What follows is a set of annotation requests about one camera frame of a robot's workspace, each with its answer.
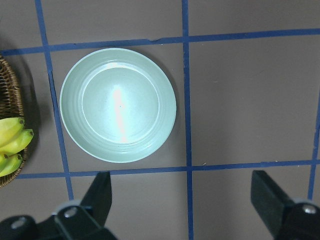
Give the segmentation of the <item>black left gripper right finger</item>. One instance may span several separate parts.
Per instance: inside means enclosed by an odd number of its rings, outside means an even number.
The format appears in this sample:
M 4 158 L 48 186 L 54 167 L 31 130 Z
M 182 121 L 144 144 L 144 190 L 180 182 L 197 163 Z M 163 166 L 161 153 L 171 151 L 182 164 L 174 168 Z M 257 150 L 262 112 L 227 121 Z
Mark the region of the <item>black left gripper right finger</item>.
M 250 200 L 273 239 L 320 238 L 320 207 L 307 199 L 291 198 L 264 170 L 252 172 Z

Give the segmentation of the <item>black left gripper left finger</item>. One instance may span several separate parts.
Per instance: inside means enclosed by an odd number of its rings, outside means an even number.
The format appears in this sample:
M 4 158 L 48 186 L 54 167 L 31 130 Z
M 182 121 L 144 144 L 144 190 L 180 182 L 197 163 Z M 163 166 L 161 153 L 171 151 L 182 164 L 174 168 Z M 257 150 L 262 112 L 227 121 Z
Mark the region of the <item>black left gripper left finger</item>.
M 55 215 L 56 227 L 64 240 L 110 240 L 105 223 L 112 205 L 111 176 L 99 172 L 79 203 L 72 202 Z

